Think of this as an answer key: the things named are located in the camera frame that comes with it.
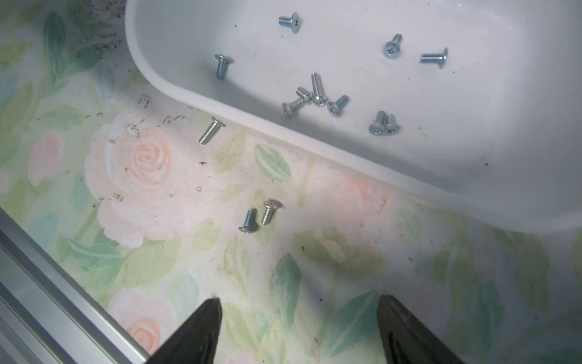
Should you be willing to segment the silver screw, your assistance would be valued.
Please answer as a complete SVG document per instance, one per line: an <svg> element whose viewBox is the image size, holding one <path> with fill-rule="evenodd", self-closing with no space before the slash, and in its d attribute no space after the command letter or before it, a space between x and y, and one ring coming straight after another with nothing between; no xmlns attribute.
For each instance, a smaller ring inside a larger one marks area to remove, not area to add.
<svg viewBox="0 0 582 364"><path fill-rule="evenodd" d="M277 212L278 209L283 207L283 203L281 203L278 200L269 199L264 202L264 206L265 211L264 214L262 215L262 225L268 225L271 223L275 212Z"/></svg>
<svg viewBox="0 0 582 364"><path fill-rule="evenodd" d="M324 94L324 88L321 81L321 75L318 73L312 73L312 87L313 87L313 103L318 107L323 107L327 103L327 97Z"/></svg>
<svg viewBox="0 0 582 364"><path fill-rule="evenodd" d="M396 117L393 114L386 115L386 134L393 136L400 132L400 126L396 122Z"/></svg>
<svg viewBox="0 0 582 364"><path fill-rule="evenodd" d="M216 77L218 80L224 80L227 74L227 69L231 63L233 63L233 59L228 56L216 54L215 58L218 61Z"/></svg>
<svg viewBox="0 0 582 364"><path fill-rule="evenodd" d="M423 54L420 62L422 64L437 65L439 68L442 68L447 62L448 54L448 48L445 48L441 53Z"/></svg>
<svg viewBox="0 0 582 364"><path fill-rule="evenodd" d="M298 96L298 99L292 101L291 103L282 104L283 114L287 118L292 118L297 110L301 109L301 107L306 104L310 104L314 96L312 91L308 91L304 87L299 87L296 91L296 95Z"/></svg>
<svg viewBox="0 0 582 364"><path fill-rule="evenodd" d="M257 210L251 208L248 210L244 223L239 227L239 231L245 234L252 234L257 231L258 225L256 223Z"/></svg>
<svg viewBox="0 0 582 364"><path fill-rule="evenodd" d="M373 136L383 136L387 133L387 116L386 112L379 111L372 124L370 124L368 131Z"/></svg>
<svg viewBox="0 0 582 364"><path fill-rule="evenodd" d="M280 16L278 18L278 24L282 27L286 27L292 30L293 33L298 33L301 25L301 19L297 12L294 12L291 16Z"/></svg>
<svg viewBox="0 0 582 364"><path fill-rule="evenodd" d="M391 41L383 46L383 55L387 59L397 59L401 53L400 43L403 40L403 35L397 33Z"/></svg>
<svg viewBox="0 0 582 364"><path fill-rule="evenodd" d="M347 95L342 95L337 101L332 102L330 101L327 103L327 110L329 114L334 118L339 118L342 115L343 108L346 104L350 101L350 98Z"/></svg>
<svg viewBox="0 0 582 364"><path fill-rule="evenodd" d="M218 120L215 117L212 117L212 122L203 135L199 138L199 143L201 145L207 145L210 140L218 133L221 128L225 127L224 122Z"/></svg>

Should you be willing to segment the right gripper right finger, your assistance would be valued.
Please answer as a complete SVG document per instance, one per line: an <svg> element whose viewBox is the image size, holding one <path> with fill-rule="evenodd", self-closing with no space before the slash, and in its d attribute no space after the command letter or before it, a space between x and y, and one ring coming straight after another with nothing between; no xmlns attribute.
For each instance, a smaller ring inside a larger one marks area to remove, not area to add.
<svg viewBox="0 0 582 364"><path fill-rule="evenodd" d="M463 364L458 356L392 295L379 298L377 324L388 363Z"/></svg>

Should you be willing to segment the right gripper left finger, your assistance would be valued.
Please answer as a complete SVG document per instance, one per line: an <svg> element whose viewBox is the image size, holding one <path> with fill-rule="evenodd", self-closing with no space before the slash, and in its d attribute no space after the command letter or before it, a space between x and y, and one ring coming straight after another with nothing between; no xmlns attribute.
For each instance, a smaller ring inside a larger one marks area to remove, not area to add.
<svg viewBox="0 0 582 364"><path fill-rule="evenodd" d="M213 364L221 321L220 299L207 299L146 363Z"/></svg>

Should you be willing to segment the white plastic storage box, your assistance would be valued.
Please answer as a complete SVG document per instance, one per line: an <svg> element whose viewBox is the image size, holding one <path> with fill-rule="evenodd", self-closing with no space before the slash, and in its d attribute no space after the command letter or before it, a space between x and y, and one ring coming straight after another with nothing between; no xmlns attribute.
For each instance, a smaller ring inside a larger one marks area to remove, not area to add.
<svg viewBox="0 0 582 364"><path fill-rule="evenodd" d="M298 33L278 24L294 12ZM579 1L129 1L125 28L181 103L497 228L581 225ZM327 103L350 98L339 118L313 100L283 114L312 73ZM398 134L369 133L379 111Z"/></svg>

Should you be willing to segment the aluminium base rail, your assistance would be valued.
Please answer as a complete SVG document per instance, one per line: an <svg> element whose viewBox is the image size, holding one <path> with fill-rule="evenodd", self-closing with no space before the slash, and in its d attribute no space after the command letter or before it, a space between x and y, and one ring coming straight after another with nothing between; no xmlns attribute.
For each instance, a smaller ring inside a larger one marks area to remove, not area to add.
<svg viewBox="0 0 582 364"><path fill-rule="evenodd" d="M1 213L3 363L144 363L149 358L43 248Z"/></svg>

